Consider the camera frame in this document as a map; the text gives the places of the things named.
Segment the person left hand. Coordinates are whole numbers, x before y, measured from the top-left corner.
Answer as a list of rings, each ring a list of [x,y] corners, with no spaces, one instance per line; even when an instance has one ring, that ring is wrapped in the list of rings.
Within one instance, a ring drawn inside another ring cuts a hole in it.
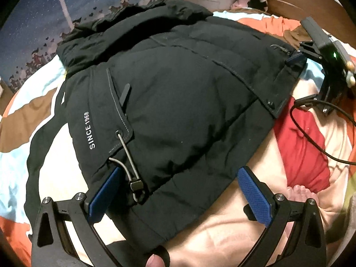
[[[165,263],[160,256],[152,254],[146,262],[146,267],[165,267]]]

